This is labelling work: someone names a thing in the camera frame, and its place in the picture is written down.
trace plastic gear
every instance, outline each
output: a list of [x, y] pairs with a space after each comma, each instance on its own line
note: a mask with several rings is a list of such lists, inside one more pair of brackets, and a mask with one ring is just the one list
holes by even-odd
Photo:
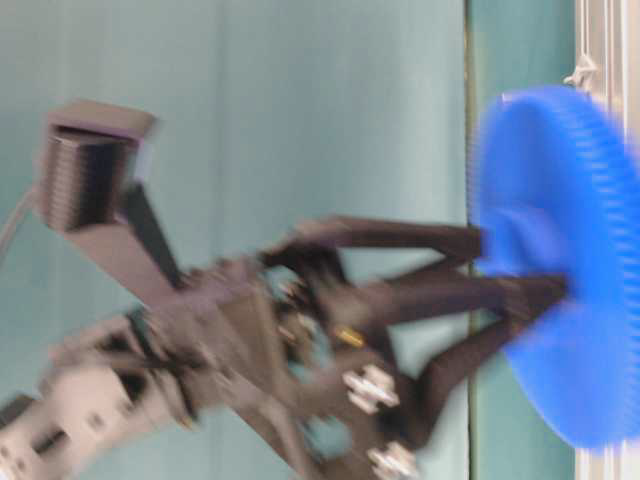
[[510, 96], [479, 132], [474, 223], [487, 275], [561, 272], [570, 294], [507, 348], [529, 399], [575, 447], [640, 434], [640, 178], [582, 93]]

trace metal screw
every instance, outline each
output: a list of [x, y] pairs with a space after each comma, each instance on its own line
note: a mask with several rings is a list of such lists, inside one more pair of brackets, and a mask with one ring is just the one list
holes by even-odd
[[384, 452], [372, 448], [367, 454], [374, 464], [373, 472], [380, 480], [405, 480], [419, 476], [415, 455], [398, 442], [389, 443]]
[[352, 403], [369, 415], [378, 411], [379, 403], [387, 407], [395, 407], [400, 403], [391, 375], [375, 365], [367, 365], [363, 370], [363, 376], [353, 371], [342, 376], [345, 385], [352, 390], [349, 392]]

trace green backdrop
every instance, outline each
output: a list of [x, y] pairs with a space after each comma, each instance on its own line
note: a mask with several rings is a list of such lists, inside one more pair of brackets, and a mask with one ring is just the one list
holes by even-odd
[[[29, 184], [46, 110], [77, 96], [146, 109], [149, 193], [183, 266], [342, 212], [463, 223], [461, 1], [0, 0], [0, 216]], [[350, 258], [358, 274], [413, 256]], [[33, 390], [46, 345], [132, 299], [35, 219], [0, 271], [1, 389]], [[407, 368], [465, 321], [396, 332]], [[464, 386], [425, 478], [468, 476]], [[285, 479], [240, 420], [208, 415], [82, 478]]]
[[[573, 71], [573, 0], [470, 0], [473, 117], [502, 92], [558, 84]], [[502, 356], [472, 386], [476, 480], [570, 480], [574, 456], [524, 397]]]

